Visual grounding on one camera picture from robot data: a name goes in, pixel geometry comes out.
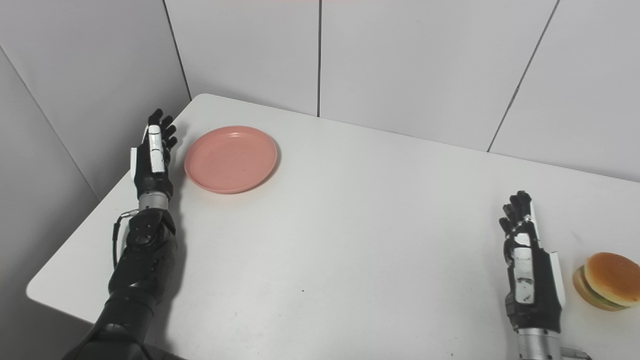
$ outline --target wall seam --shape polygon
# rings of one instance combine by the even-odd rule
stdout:
[[[187,94],[189,95],[189,101],[193,100],[191,96],[191,89],[189,89],[189,82],[187,81],[187,74],[184,72],[184,66],[182,64],[182,57],[180,56],[180,50],[178,50],[178,41],[175,39],[175,33],[173,32],[173,24],[171,23],[171,17],[169,16],[169,9],[166,7],[166,0],[162,1],[164,5],[164,13],[166,14],[166,20],[169,23],[169,30],[171,31],[171,38],[173,39],[173,46],[175,47],[175,54],[178,56],[178,63],[180,64],[180,70],[182,71],[182,78],[184,80],[184,86],[187,87]]]
[[[31,98],[31,100],[33,100],[33,102],[36,104],[36,106],[38,107],[38,111],[42,114],[42,116],[44,117],[45,121],[47,122],[47,124],[49,125],[49,127],[51,128],[51,130],[53,131],[53,133],[56,135],[56,138],[58,139],[58,141],[60,142],[60,144],[62,145],[62,147],[64,148],[65,152],[67,153],[67,155],[69,156],[69,158],[71,159],[71,161],[73,162],[74,166],[76,167],[76,169],[78,170],[78,172],[80,173],[80,176],[82,176],[82,178],[84,179],[84,182],[86,183],[86,185],[89,187],[89,189],[91,190],[91,192],[93,193],[93,196],[95,196],[95,199],[99,202],[100,198],[98,197],[97,193],[95,192],[95,190],[93,189],[93,187],[91,186],[91,184],[89,183],[89,180],[86,178],[86,176],[84,175],[84,173],[82,172],[82,170],[80,170],[80,167],[78,166],[76,159],[74,159],[74,157],[71,155],[71,152],[69,152],[69,149],[67,148],[67,146],[65,145],[65,143],[62,141],[62,139],[60,138],[60,135],[58,134],[58,132],[56,131],[56,128],[53,126],[53,124],[51,124],[51,121],[49,120],[49,118],[47,117],[47,114],[45,114],[44,110],[42,109],[42,107],[40,106],[40,104],[38,103],[38,101],[36,100],[35,96],[33,96],[33,93],[31,92],[31,89],[27,86],[27,83],[24,81],[24,79],[22,78],[22,75],[20,75],[20,72],[18,71],[18,69],[15,67],[15,65],[13,64],[13,62],[11,61],[11,58],[9,57],[9,55],[6,53],[6,51],[4,50],[4,47],[2,47],[2,45],[0,45],[0,52],[2,52],[2,54],[4,55],[4,57],[6,57],[6,59],[9,61],[9,64],[11,65],[11,68],[13,69],[13,71],[16,73],[16,75],[18,75],[18,78],[20,78],[20,82],[22,83],[22,86],[24,86],[24,88],[27,90],[27,93],[29,93],[29,96]]]
[[[549,18],[547,19],[547,23],[545,24],[545,27],[542,29],[542,33],[540,34],[540,37],[538,38],[538,42],[536,43],[536,47],[533,48],[533,53],[531,53],[531,57],[529,58],[529,61],[527,62],[527,66],[524,68],[524,71],[522,72],[522,76],[520,76],[520,80],[518,81],[518,85],[516,86],[515,90],[513,91],[513,95],[511,96],[511,99],[509,100],[509,104],[507,104],[507,108],[504,110],[504,114],[502,115],[502,118],[500,119],[500,124],[498,124],[498,128],[495,130],[495,133],[493,134],[493,138],[491,139],[491,143],[489,143],[489,148],[487,148],[487,152],[491,152],[491,148],[493,147],[493,143],[495,142],[495,139],[498,137],[498,132],[500,132],[500,128],[502,127],[502,124],[504,123],[504,119],[506,119],[507,114],[509,113],[509,110],[511,109],[511,105],[513,105],[513,101],[516,99],[516,96],[518,95],[518,92],[520,91],[520,86],[522,86],[522,81],[524,80],[524,77],[527,75],[527,71],[529,70],[529,67],[531,66],[531,63],[533,62],[533,58],[536,56],[536,53],[538,52],[538,48],[540,47],[540,44],[542,43],[542,38],[545,36],[545,33],[547,32],[547,29],[549,27],[549,24],[551,24],[551,20],[554,18],[554,14],[556,13],[556,9],[558,9],[558,5],[560,4],[560,0],[556,1],[556,4],[554,5],[553,10],[551,10],[551,14],[549,15]]]

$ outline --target robotic hand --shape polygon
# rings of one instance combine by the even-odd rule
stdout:
[[[560,314],[565,303],[560,262],[538,238],[531,197],[519,191],[503,206],[504,259],[509,286],[505,305],[523,360],[590,359],[584,352],[560,347]]]
[[[129,221],[126,247],[109,281],[109,299],[89,334],[63,360],[152,360],[144,347],[156,306],[162,301],[175,267],[175,225],[168,212],[173,185],[170,151],[177,143],[173,119],[156,110],[140,146],[132,149],[131,174],[138,209],[118,219]]]

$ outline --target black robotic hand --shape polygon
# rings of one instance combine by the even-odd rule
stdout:
[[[512,195],[503,210],[506,217],[500,219],[500,226],[506,235],[504,258],[511,288],[505,303],[513,329],[560,333],[564,286],[557,253],[548,253],[540,243],[528,193]]]
[[[160,121],[162,116],[160,109],[149,116],[142,143],[131,152],[131,174],[138,189],[138,198],[144,193],[152,192],[162,193],[167,199],[173,196],[168,166],[171,149],[178,143],[178,139],[173,136],[173,117],[167,116]]]

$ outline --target cable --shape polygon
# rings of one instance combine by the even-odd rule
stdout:
[[[136,216],[138,214],[138,209],[129,210],[125,213],[120,214],[118,220],[113,223],[113,235],[111,237],[111,242],[113,243],[111,249],[111,256],[113,257],[113,269],[115,270],[118,265],[118,233],[120,232],[120,223],[122,219]]]

